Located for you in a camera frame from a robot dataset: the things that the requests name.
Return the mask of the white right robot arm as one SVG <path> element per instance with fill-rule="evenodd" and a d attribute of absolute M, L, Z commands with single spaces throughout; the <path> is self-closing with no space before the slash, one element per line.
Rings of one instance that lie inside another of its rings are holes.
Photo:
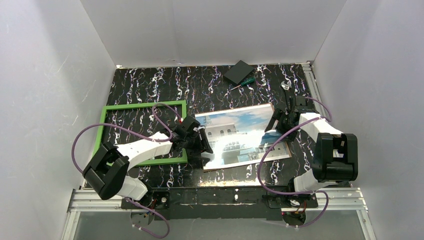
<path fill-rule="evenodd" d="M 332 116 L 322 116 L 308 106 L 308 100 L 319 103 L 306 96 L 291 98 L 288 111 L 277 107 L 265 128 L 266 131 L 274 128 L 282 135 L 277 143 L 294 140 L 298 130 L 306 132 L 315 142 L 311 167 L 290 181 L 291 193 L 308 194 L 329 185 L 355 181 L 359 173 L 357 136 L 331 126 Z"/>

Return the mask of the green picture frame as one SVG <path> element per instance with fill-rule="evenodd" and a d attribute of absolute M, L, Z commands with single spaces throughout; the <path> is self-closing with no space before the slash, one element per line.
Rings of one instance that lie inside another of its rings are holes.
<path fill-rule="evenodd" d="M 175 101 L 162 101 L 158 102 L 159 104 L 166 104 L 169 106 L 179 106 L 181 105 L 181 117 L 185 118 L 187 116 L 187 102 L 185 100 L 175 100 Z M 115 111 L 115 110 L 127 110 L 127 109 L 142 109 L 142 108 L 151 108 L 156 104 L 156 102 L 146 102 L 146 103 L 133 103 L 133 104 L 119 104 L 119 105 L 107 105 L 104 106 L 101 115 L 100 115 L 100 123 L 103 124 L 106 120 L 106 115 L 108 111 Z M 102 143 L 102 137 L 103 137 L 103 131 L 104 126 L 99 126 L 97 129 L 95 144 L 92 155 L 95 154 L 95 152 L 98 150 Z M 148 160 L 145 160 L 138 165 L 137 167 L 141 166 L 155 166 L 155 165 L 169 165 L 169 164 L 183 164 L 187 163 L 188 157 L 185 150 L 182 150 L 181 157 L 171 157 L 171 158 L 151 158 Z"/>

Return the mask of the building photo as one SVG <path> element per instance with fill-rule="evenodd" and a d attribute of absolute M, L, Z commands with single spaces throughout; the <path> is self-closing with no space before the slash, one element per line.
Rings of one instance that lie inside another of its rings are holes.
<path fill-rule="evenodd" d="M 291 153 L 286 142 L 271 147 L 281 136 L 276 130 L 265 132 L 274 112 L 271 103 L 195 114 L 205 127 L 213 153 L 202 153 L 205 172 L 287 159 Z"/>

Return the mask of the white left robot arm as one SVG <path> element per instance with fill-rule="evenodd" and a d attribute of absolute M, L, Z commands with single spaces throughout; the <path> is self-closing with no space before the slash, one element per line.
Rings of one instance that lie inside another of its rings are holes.
<path fill-rule="evenodd" d="M 138 141 L 121 145 L 101 144 L 81 171 L 102 200 L 114 196 L 135 201 L 143 199 L 149 192 L 148 186 L 142 180 L 130 177 L 128 171 L 147 160 L 182 150 L 196 156 L 213 153 L 205 127 L 190 116 L 149 137 L 141 134 L 138 137 Z"/>

